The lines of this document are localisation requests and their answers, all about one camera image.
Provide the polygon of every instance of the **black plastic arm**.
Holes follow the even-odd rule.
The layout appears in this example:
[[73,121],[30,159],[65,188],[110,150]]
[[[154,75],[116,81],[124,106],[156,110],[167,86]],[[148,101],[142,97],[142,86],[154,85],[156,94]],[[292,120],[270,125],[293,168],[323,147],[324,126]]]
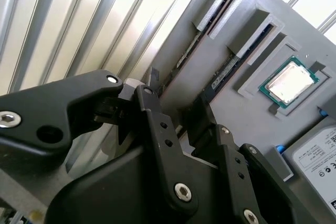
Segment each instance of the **black plastic arm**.
[[93,120],[97,102],[122,88],[118,77],[99,70],[0,97],[0,111],[21,120],[0,128],[1,168],[38,173],[60,165],[75,137],[102,125]]

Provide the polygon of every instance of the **black plastic bracket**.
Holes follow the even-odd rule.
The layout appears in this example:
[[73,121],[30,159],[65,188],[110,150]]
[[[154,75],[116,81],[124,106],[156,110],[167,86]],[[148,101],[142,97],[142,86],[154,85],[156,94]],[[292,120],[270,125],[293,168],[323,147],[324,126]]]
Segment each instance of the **black plastic bracket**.
[[239,151],[249,164],[253,188],[264,219],[272,220],[272,223],[317,223],[255,146],[244,144]]
[[0,97],[0,111],[21,118],[0,128],[0,167],[37,173],[59,166],[75,137],[102,125],[93,120],[96,102],[122,88],[118,77],[99,70]]
[[[159,176],[159,179],[154,178],[151,183],[162,193],[164,199],[163,204],[154,204],[165,220],[169,218],[174,223],[184,222],[197,211],[198,199],[173,123],[169,116],[161,113],[158,96],[148,86],[138,86],[136,97],[143,114],[145,146],[152,153]],[[175,185],[178,183],[190,189],[190,201],[177,197]]]

